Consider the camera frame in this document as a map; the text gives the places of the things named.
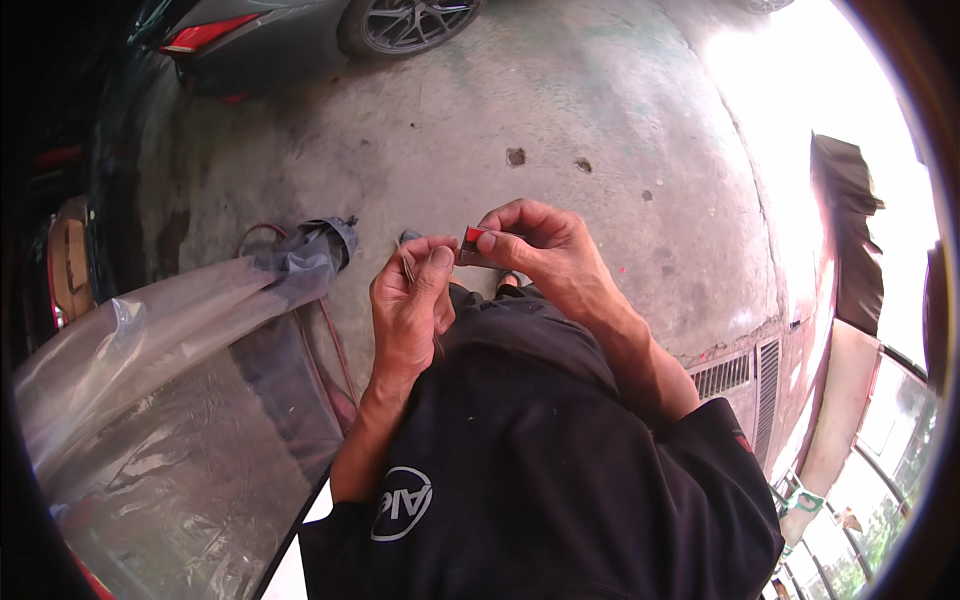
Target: hand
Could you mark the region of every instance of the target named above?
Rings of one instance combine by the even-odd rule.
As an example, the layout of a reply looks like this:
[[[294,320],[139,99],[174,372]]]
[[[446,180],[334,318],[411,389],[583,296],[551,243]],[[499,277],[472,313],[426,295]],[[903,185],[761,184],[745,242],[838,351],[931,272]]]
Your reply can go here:
[[[447,280],[456,248],[457,240],[450,235],[410,240],[373,279],[370,300],[376,351],[372,380],[413,386],[433,362],[433,334],[443,334],[455,317]],[[413,284],[407,282],[401,254],[410,263],[416,278]]]
[[[606,308],[629,309],[577,213],[521,198],[489,212],[480,227],[494,231],[477,239],[477,250],[526,274],[569,319],[589,326]]]

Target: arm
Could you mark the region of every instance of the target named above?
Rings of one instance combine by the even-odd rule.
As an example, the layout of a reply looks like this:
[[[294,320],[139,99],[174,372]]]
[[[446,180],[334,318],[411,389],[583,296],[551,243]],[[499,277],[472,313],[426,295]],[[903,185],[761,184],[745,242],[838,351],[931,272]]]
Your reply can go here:
[[[521,199],[493,210],[480,226],[494,231],[480,236],[477,249],[528,275],[569,319],[593,334],[627,408],[649,427],[697,409],[700,399],[690,376],[617,289],[579,215]],[[526,241],[499,231],[523,233]]]
[[[373,371],[357,419],[330,468],[333,502],[373,502],[410,390],[433,361],[433,333],[453,323],[447,278],[457,240],[431,235],[403,244],[370,286]],[[416,282],[407,283],[403,252]]]

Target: dark gray car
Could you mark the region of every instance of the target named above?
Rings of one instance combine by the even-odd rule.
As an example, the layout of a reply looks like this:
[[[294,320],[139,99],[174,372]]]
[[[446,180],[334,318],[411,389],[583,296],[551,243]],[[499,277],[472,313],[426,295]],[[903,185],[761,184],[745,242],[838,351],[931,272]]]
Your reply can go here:
[[[486,0],[147,0],[130,43],[192,91],[236,101],[322,76],[348,56],[396,60],[463,31]]]

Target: white circular logo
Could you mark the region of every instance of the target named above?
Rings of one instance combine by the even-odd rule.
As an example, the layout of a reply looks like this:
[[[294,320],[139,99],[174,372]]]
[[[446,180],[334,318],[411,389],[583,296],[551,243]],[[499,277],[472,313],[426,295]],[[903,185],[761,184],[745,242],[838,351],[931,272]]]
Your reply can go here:
[[[370,539],[394,541],[407,535],[426,513],[433,498],[430,478],[411,467],[394,467],[383,478],[380,512],[373,522]]]

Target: needle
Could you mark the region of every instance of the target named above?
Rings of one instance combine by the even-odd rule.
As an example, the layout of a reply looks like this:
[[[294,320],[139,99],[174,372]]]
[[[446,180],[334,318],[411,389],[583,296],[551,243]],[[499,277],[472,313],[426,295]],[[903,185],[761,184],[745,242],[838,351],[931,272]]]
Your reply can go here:
[[[396,244],[396,249],[400,251],[400,241],[394,240],[394,243]],[[407,260],[407,255],[404,254],[403,251],[400,251],[400,258],[403,260],[403,273],[407,275],[407,283],[413,285],[417,278],[414,277],[414,271],[410,268],[410,262]],[[437,335],[436,330],[433,332],[433,346],[437,349],[437,352],[439,352],[441,356],[446,356],[446,352],[444,352],[444,345],[440,342],[440,336]]]

